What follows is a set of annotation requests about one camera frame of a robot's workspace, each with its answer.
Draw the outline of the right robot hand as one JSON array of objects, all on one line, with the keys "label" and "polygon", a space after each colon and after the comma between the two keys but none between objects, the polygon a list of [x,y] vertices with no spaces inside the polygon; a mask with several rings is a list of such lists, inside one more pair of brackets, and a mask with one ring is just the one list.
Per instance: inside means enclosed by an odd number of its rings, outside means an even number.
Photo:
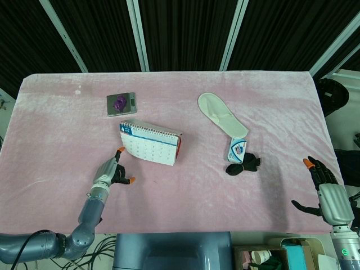
[{"label": "right robot hand", "polygon": [[292,200],[291,203],[303,213],[322,217],[331,226],[352,223],[355,216],[344,186],[338,184],[333,172],[321,161],[311,156],[303,159],[310,172],[318,196],[318,207],[304,206]]}]

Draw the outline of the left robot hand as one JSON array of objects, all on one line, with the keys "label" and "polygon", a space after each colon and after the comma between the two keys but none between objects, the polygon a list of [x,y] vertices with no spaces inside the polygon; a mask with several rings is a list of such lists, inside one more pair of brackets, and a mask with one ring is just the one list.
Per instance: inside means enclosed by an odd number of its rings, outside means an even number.
[{"label": "left robot hand", "polygon": [[104,162],[98,169],[93,180],[93,188],[101,187],[109,190],[114,183],[131,185],[135,182],[135,177],[127,177],[125,167],[119,164],[122,152],[125,148],[117,149],[115,156]]}]

